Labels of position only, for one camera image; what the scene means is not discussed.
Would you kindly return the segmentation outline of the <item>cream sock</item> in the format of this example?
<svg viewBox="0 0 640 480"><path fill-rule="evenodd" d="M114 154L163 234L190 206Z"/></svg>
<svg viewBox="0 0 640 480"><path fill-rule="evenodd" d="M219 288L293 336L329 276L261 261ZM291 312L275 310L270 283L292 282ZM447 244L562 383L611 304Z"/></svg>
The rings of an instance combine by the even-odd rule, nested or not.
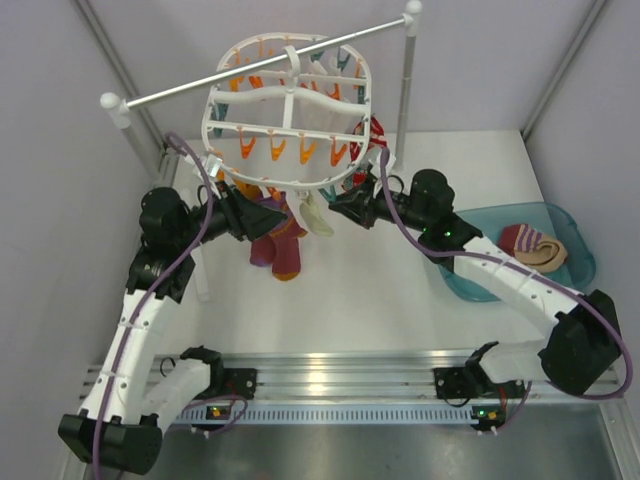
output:
<svg viewBox="0 0 640 480"><path fill-rule="evenodd" d="M318 236L331 237L333 228L324 220L320 209L311 193L308 193L300 202L299 212L307 229Z"/></svg>

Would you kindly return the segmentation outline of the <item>white round clip hanger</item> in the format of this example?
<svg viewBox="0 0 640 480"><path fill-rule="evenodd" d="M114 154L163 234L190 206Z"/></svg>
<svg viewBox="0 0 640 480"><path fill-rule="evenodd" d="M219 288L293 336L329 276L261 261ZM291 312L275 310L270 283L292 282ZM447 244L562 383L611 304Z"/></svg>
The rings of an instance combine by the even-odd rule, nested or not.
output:
<svg viewBox="0 0 640 480"><path fill-rule="evenodd" d="M350 45L300 55L317 40L311 34L255 35L219 60L220 73L264 64L209 91L203 156L223 159L224 180L314 191L339 187L365 165L372 136L369 65Z"/></svg>

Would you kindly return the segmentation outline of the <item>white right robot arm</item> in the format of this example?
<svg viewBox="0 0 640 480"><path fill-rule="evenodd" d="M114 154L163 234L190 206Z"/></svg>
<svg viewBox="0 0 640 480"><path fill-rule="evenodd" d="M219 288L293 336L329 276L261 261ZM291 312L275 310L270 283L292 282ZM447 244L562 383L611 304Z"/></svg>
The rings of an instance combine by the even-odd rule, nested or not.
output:
<svg viewBox="0 0 640 480"><path fill-rule="evenodd" d="M329 208L369 229L394 223L432 263L469 280L523 315L539 332L533 341L492 341L466 372L469 389L490 396L503 383L544 381L559 391L594 399L590 388L618 359L630 354L613 299L565 287L500 250L453 209L454 191L437 170L418 171L409 193L393 192L386 177L369 174Z"/></svg>

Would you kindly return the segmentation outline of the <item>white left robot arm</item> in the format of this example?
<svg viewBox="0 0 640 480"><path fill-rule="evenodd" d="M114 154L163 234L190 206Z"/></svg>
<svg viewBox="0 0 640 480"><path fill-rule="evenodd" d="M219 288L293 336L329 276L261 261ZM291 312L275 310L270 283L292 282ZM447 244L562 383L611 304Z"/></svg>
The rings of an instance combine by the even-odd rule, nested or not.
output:
<svg viewBox="0 0 640 480"><path fill-rule="evenodd" d="M206 203L189 207L171 187L141 201L141 246L129 267L121 317L95 383L75 414L62 416L58 435L94 468L145 475L155 464L165 433L195 400L230 397L222 356L189 347L153 389L148 377L158 348L191 282L200 245L228 234L257 240L286 215L247 199L235 186L216 185Z"/></svg>

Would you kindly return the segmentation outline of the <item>maroon sock pair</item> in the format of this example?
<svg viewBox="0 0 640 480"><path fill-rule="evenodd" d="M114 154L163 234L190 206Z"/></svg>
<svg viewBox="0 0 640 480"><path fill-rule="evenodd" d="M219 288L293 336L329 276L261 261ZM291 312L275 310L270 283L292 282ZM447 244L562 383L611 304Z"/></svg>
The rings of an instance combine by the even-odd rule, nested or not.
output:
<svg viewBox="0 0 640 480"><path fill-rule="evenodd" d="M270 267L277 280L290 281L301 272L299 240L307 235L307 231L296 220L286 193L274 188L269 188L268 192L266 197L260 194L258 201L282 211L286 219L251 243L249 262L256 267Z"/></svg>

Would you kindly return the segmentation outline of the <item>teal plastic basin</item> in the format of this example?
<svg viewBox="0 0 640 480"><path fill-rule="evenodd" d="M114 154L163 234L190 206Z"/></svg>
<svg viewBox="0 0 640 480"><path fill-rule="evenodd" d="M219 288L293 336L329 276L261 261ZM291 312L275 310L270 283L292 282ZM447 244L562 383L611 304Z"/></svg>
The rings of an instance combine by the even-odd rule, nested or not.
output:
<svg viewBox="0 0 640 480"><path fill-rule="evenodd" d="M595 258L582 238L577 223L557 205L545 202L508 204L463 210L458 215L479 228L495 245L505 227L520 223L529 224L559 240L568 251L568 260L558 270L543 274L556 283L584 291L595 276Z"/></svg>

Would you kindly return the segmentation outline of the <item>white metal drying rack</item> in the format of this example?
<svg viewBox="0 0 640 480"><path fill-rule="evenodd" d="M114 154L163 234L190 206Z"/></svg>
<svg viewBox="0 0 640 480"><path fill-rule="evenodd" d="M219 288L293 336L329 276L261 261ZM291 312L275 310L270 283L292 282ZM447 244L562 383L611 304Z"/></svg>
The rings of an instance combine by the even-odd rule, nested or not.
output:
<svg viewBox="0 0 640 480"><path fill-rule="evenodd" d="M136 87L127 100L144 97L152 90L166 90L189 83L192 77L210 76L216 72L218 60L226 47L244 42L249 34L259 34L263 47L277 44L275 53L283 53L279 45L284 40L268 40L267 33L286 33L288 30L336 33L341 27L362 27L368 22L401 17L400 7L405 1L391 1L389 8L383 1L96 1L98 13L106 22L106 32L115 44L118 60ZM397 113L400 88L400 35L378 32L373 39L358 40L365 60L373 70L373 110L390 121ZM158 133L175 129L194 140L202 149L202 111L209 86L178 93L146 106L136 107L143 125ZM321 270L329 278L362 273L371 262L375 264L375 250L381 237L369 237L359 227L345 226L338 221L337 236L333 238L312 234L304 243L303 253L309 254L303 266L303 280L319 277ZM199 301L209 301L213 295L213 254L202 248L195 251L195 289Z"/></svg>

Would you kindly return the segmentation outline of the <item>striped pink purple sock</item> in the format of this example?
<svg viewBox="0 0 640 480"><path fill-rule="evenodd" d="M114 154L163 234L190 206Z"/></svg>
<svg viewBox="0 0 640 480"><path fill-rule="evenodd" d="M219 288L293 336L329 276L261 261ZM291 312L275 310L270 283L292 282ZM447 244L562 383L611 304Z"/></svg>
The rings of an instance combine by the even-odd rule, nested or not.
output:
<svg viewBox="0 0 640 480"><path fill-rule="evenodd" d="M568 260L568 251L559 240L525 223L505 227L497 245L520 263L543 274L558 270Z"/></svg>

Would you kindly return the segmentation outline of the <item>aluminium rail base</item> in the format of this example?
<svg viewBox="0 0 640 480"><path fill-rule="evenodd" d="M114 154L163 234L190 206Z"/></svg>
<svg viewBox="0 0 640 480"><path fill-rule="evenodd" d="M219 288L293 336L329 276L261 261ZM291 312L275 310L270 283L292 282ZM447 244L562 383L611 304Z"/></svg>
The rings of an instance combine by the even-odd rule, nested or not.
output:
<svg viewBox="0 0 640 480"><path fill-rule="evenodd" d="M481 394L462 386L462 355L228 356L220 392L174 398L173 423L240 425L470 425L492 430L528 405L585 405L545 381L516 380Z"/></svg>

